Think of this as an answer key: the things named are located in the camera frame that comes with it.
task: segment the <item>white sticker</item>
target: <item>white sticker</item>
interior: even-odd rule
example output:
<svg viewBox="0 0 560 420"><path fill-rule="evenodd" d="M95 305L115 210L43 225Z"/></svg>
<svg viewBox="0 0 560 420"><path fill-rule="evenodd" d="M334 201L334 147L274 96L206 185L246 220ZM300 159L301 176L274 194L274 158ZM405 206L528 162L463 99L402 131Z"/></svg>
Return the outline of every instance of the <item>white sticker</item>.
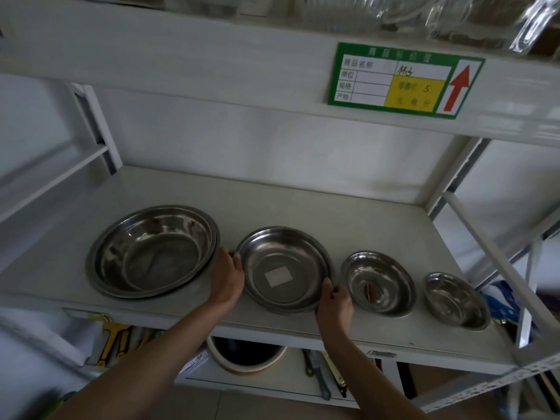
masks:
<svg viewBox="0 0 560 420"><path fill-rule="evenodd" d="M283 283L287 283L293 280L290 271L286 267L276 268L275 270L264 273L264 276L268 280L270 287L280 286Z"/></svg>

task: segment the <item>red arrow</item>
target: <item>red arrow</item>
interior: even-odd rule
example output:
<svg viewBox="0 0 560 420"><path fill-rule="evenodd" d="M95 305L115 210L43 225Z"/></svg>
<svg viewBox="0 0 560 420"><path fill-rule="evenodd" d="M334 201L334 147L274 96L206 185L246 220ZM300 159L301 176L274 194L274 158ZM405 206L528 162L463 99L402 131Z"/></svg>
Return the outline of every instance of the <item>red arrow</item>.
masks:
<svg viewBox="0 0 560 420"><path fill-rule="evenodd" d="M461 89L469 86L469 72L470 65L467 65L466 68L449 83L449 85L453 85L453 91L451 91L451 95L447 99L447 103L445 103L444 112L451 112L461 93Z"/></svg>

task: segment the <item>left hand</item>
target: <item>left hand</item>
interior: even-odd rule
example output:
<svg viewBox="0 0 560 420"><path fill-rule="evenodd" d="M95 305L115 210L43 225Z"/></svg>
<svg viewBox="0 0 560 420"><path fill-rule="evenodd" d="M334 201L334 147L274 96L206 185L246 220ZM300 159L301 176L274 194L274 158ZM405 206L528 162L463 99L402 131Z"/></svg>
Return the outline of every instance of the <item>left hand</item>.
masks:
<svg viewBox="0 0 560 420"><path fill-rule="evenodd" d="M224 308L226 313L234 308L245 286L241 261L239 253L228 253L220 247L216 263L212 267L208 303Z"/></svg>

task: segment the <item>price tag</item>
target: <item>price tag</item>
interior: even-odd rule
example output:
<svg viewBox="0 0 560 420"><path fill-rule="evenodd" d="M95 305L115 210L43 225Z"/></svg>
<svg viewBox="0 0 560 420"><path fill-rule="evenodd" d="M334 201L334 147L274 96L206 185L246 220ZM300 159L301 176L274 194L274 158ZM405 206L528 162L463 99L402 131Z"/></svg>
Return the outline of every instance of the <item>price tag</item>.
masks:
<svg viewBox="0 0 560 420"><path fill-rule="evenodd" d="M480 57L338 44L329 105L455 119Z"/></svg>

